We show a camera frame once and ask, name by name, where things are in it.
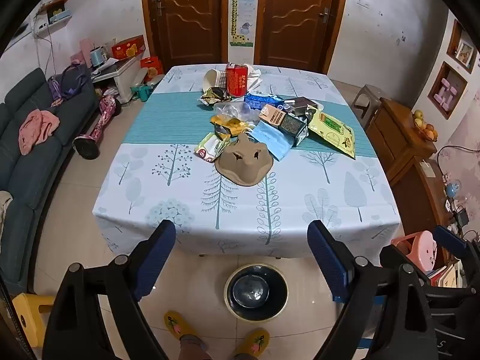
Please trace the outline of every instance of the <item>dark gray sofa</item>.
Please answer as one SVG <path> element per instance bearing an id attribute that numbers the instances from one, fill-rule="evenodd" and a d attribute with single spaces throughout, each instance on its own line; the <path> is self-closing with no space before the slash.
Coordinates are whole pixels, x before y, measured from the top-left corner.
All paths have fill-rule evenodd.
<path id="1" fill-rule="evenodd" d="M 47 196 L 72 150 L 73 138 L 98 109 L 98 98 L 88 70 L 85 65 L 80 69 L 88 77 L 82 91 L 52 109 L 60 125 L 53 136 L 34 146 L 26 156 L 20 154 L 19 128 L 31 111 L 36 108 L 50 110 L 53 101 L 42 70 L 37 68 L 25 76 L 7 93 L 5 103 L 0 103 L 0 190 L 13 196 L 1 239 L 0 272 L 11 295 L 27 292 L 29 268 L 30 265 L 31 269 L 35 267 L 30 257 Z M 76 69 L 69 70 L 65 87 L 76 87 L 78 75 Z"/>

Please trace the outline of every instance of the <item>brown wooden door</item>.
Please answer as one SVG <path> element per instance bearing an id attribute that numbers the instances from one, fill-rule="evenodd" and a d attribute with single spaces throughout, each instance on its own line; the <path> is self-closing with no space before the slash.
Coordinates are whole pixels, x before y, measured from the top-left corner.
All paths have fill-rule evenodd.
<path id="1" fill-rule="evenodd" d="M 260 63 L 316 71 L 331 3 L 265 0 Z"/>
<path id="2" fill-rule="evenodd" d="M 156 8 L 166 69 L 221 62 L 220 0 L 156 0 Z"/>

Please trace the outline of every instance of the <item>white tablecloth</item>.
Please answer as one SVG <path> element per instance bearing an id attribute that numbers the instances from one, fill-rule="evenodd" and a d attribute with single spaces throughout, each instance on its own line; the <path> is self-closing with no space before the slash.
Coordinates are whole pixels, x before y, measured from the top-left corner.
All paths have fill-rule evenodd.
<path id="1" fill-rule="evenodd" d="M 174 67 L 154 93 L 201 91 L 203 75 L 214 67 Z M 259 68 L 260 91 L 347 107 L 325 75 Z M 149 102 L 154 101 L 161 100 L 153 96 Z M 400 223 L 374 154 L 354 160 L 339 152 L 291 150 L 275 160 L 261 183 L 241 187 L 197 157 L 194 147 L 185 142 L 120 146 L 93 210 L 112 251 L 129 254 L 169 219 L 179 245 L 196 254 L 303 257 L 311 255 L 307 226 L 320 219 L 354 255 L 378 263 Z"/>

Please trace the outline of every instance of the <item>silver bolt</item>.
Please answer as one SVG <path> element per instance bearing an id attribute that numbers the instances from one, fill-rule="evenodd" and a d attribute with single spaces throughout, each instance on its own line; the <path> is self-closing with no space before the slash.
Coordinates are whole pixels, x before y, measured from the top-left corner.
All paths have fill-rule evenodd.
<path id="1" fill-rule="evenodd" d="M 124 254 L 121 254 L 120 256 L 115 257 L 115 263 L 117 266 L 123 266 L 128 261 L 128 257 L 125 256 Z"/>
<path id="2" fill-rule="evenodd" d="M 80 264 L 78 264 L 77 262 L 74 262 L 72 265 L 70 265 L 70 266 L 68 267 L 68 270 L 69 270 L 70 272 L 76 272 L 76 271 L 78 271 L 79 269 L 80 269 Z"/>
<path id="3" fill-rule="evenodd" d="M 355 262 L 357 263 L 357 265 L 360 265 L 360 266 L 368 265 L 368 260 L 363 256 L 355 257 Z"/>
<path id="4" fill-rule="evenodd" d="M 408 274 L 412 274 L 414 272 L 414 269 L 410 264 L 403 264 L 402 268 Z"/>

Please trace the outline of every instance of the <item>floral wallpaper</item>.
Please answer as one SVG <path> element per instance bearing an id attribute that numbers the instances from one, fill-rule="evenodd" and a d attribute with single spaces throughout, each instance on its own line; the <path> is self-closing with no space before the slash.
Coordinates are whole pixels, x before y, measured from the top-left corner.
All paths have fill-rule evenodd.
<path id="1" fill-rule="evenodd" d="M 480 90 L 475 94 L 469 110 L 448 140 L 447 145 L 480 150 L 479 122 Z M 457 199 L 469 215 L 469 224 L 463 228 L 463 233 L 474 230 L 480 234 L 480 153 L 446 148 L 442 150 L 438 161 L 450 181 L 458 179 L 462 184 Z M 474 235 L 473 232 L 470 232 L 466 238 L 471 240 Z"/>

